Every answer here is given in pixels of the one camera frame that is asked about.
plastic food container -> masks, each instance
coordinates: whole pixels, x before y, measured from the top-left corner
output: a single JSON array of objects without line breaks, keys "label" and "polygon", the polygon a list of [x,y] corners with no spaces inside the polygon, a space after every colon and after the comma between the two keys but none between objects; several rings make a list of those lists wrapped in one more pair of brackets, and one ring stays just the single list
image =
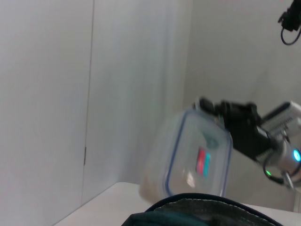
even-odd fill
[{"label": "plastic food container", "polygon": [[232,139],[219,120],[195,110],[168,119],[144,167],[140,195],[157,202],[180,193],[223,196]]}]

white table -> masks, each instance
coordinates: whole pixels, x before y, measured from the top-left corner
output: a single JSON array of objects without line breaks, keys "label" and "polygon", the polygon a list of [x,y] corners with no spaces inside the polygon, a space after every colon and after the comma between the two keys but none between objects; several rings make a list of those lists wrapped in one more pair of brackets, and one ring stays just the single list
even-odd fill
[{"label": "white table", "polygon": [[[132,213],[144,212],[151,204],[138,193],[138,185],[116,183],[74,211],[55,226],[120,226]],[[300,226],[301,214],[247,205],[284,226]]]}]

